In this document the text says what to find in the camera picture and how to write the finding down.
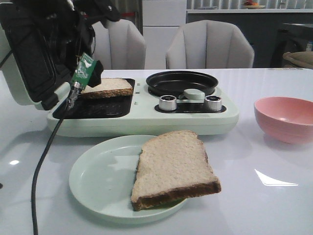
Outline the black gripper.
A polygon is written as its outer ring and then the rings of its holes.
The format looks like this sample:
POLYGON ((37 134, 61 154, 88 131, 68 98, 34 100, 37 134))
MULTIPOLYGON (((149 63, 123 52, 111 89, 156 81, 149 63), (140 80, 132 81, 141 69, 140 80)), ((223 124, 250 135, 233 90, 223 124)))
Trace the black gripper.
POLYGON ((82 53, 91 54, 92 25, 121 18, 110 0, 26 0, 24 7, 43 33, 53 59, 70 71, 82 53))

